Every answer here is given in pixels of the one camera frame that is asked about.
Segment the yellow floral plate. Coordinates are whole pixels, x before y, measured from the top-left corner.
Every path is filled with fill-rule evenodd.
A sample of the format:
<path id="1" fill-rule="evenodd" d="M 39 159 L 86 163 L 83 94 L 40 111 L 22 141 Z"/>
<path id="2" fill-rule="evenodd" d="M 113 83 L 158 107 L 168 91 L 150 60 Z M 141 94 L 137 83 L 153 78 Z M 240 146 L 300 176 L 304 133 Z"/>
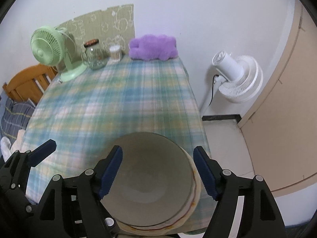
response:
<path id="1" fill-rule="evenodd" d="M 128 234 L 128 235 L 137 235 L 137 236 L 161 236 L 161 235 L 169 235 L 182 233 L 183 228 L 163 228 L 162 230 L 139 230 L 133 228 L 129 225 L 124 225 L 123 223 L 119 223 L 120 234 Z"/>

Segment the floral bowl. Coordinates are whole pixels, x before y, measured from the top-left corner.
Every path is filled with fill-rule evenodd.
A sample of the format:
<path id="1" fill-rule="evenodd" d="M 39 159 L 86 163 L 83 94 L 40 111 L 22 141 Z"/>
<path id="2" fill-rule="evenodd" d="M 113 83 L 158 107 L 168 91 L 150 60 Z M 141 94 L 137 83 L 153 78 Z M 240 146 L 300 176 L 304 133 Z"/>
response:
<path id="1" fill-rule="evenodd" d="M 189 198 L 192 169 L 179 145 L 159 134 L 131 133 L 112 141 L 123 159 L 109 194 L 102 199 L 120 222 L 137 227 L 162 224 Z"/>

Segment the pink white crumpled cloth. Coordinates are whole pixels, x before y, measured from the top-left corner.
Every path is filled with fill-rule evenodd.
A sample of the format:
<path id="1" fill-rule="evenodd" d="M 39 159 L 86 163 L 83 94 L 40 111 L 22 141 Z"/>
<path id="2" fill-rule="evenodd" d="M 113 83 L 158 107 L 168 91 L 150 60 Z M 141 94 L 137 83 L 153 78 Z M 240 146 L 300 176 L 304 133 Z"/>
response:
<path id="1" fill-rule="evenodd" d="M 11 141 L 9 140 L 9 138 L 7 138 L 7 137 L 1 138 L 1 153 L 3 156 L 3 160 L 5 162 L 10 158 L 10 156 L 15 151 L 22 152 L 21 143 L 22 143 L 22 139 L 24 137 L 24 134 L 25 134 L 25 130 L 23 130 L 23 129 L 19 130 L 18 134 L 17 134 L 17 139 L 13 144 L 11 144 Z"/>

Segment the grey plaid pillow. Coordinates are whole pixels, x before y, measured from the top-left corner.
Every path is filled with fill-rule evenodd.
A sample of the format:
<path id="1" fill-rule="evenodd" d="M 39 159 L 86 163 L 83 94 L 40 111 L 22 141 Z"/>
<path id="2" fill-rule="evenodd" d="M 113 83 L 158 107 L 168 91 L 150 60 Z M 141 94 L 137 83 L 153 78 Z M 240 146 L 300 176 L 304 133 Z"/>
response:
<path id="1" fill-rule="evenodd" d="M 14 143 L 19 130 L 25 130 L 35 111 L 35 103 L 28 99 L 25 102 L 16 102 L 8 98 L 4 105 L 1 117 L 1 138 L 6 137 Z"/>

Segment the plaid tablecloth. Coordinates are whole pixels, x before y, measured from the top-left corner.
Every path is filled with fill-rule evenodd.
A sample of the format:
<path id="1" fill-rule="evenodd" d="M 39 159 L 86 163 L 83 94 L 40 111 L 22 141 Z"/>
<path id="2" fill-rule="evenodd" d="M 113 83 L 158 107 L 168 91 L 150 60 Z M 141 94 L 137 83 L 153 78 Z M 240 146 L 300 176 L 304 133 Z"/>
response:
<path id="1" fill-rule="evenodd" d="M 209 151 L 179 58 L 145 62 L 124 57 L 69 82 L 54 79 L 31 116 L 21 150 L 34 150 L 49 139 L 56 150 L 31 169 L 26 197 L 37 204 L 54 175 L 74 177 L 94 168 L 107 157 L 112 141 L 138 132 L 165 136 L 191 157 L 195 147 Z M 201 183 L 200 200 L 182 233 L 204 232 L 214 209 Z"/>

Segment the wooden bed headboard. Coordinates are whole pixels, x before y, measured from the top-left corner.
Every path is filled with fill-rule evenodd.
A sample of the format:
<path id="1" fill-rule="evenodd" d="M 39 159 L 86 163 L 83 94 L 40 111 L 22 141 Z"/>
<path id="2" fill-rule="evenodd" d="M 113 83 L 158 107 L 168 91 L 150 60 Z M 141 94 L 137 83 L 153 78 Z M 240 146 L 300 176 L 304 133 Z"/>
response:
<path id="1" fill-rule="evenodd" d="M 54 67 L 37 64 L 17 73 L 8 84 L 4 83 L 2 88 L 7 96 L 16 102 L 30 99 L 38 104 L 56 75 L 57 70 Z"/>

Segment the cream door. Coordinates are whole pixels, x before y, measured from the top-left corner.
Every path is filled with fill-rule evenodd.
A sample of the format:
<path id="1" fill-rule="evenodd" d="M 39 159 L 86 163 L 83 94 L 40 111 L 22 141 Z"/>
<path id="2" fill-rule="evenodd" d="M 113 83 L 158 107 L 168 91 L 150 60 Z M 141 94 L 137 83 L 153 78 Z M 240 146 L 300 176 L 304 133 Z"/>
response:
<path id="1" fill-rule="evenodd" d="M 275 197 L 316 183 L 316 25 L 299 1 L 281 59 L 240 128 Z"/>

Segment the green desk fan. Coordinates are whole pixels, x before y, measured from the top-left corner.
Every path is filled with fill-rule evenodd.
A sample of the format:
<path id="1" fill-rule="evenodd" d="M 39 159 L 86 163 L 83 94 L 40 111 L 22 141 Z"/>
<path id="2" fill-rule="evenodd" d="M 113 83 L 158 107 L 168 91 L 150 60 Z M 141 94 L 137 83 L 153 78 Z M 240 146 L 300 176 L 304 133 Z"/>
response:
<path id="1" fill-rule="evenodd" d="M 38 28 L 31 36 L 30 45 L 33 56 L 41 64 L 49 67 L 64 64 L 64 70 L 59 76 L 60 83 L 75 79 L 88 67 L 82 60 L 72 62 L 72 58 L 77 52 L 77 46 L 65 27 L 42 26 Z"/>

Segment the glass jar dark lid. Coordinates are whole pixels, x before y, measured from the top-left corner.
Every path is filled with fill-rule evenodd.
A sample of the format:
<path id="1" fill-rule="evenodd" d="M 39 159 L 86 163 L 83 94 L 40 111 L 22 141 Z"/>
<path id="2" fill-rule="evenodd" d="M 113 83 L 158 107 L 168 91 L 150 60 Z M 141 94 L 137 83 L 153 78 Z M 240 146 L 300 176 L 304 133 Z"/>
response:
<path id="1" fill-rule="evenodd" d="M 83 48 L 82 60 L 90 69 L 98 70 L 106 66 L 107 57 L 98 39 L 91 39 L 85 42 Z"/>

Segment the cotton swab container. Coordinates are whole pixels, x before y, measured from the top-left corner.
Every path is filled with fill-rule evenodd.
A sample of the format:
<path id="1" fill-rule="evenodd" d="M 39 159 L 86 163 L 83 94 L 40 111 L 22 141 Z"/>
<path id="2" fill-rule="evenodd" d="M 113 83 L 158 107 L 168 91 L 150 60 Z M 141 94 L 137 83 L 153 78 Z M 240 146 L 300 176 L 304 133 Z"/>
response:
<path id="1" fill-rule="evenodd" d="M 122 50 L 120 45 L 113 45 L 109 48 L 109 55 L 112 61 L 120 61 L 122 59 Z"/>

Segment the white standing fan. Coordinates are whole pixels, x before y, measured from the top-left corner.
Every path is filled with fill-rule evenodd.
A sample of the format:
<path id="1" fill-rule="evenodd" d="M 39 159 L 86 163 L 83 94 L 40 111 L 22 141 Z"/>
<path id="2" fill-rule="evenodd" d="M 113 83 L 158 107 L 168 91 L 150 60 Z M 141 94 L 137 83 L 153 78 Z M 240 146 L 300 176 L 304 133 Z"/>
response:
<path id="1" fill-rule="evenodd" d="M 227 101 L 242 104 L 255 97 L 263 84 L 263 71 L 258 62 L 249 55 L 236 58 L 220 51 L 212 58 L 212 66 L 218 72 L 212 77 L 210 91 L 200 108 L 204 115 L 219 92 Z"/>

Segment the patterned cardboard sheet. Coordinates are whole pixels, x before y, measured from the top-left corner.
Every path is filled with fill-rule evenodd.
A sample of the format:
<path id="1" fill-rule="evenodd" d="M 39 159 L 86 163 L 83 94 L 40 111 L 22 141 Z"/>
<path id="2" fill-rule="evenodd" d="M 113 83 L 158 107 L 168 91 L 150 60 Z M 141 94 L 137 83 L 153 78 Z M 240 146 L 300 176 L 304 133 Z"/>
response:
<path id="1" fill-rule="evenodd" d="M 124 54 L 130 51 L 130 40 L 135 38 L 134 5 L 125 4 L 97 10 L 70 19 L 58 26 L 65 27 L 77 45 L 77 52 L 83 51 L 83 44 L 98 39 L 102 50 L 119 45 Z"/>

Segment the purple plush toy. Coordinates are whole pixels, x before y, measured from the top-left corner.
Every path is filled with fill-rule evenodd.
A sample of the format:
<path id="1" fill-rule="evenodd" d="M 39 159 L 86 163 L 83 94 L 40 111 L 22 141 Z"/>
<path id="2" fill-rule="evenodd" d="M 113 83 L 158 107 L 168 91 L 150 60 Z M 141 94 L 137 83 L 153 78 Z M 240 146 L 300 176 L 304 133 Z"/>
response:
<path id="1" fill-rule="evenodd" d="M 134 38 L 129 43 L 129 56 L 134 60 L 167 61 L 178 57 L 176 38 L 167 35 L 144 35 Z"/>

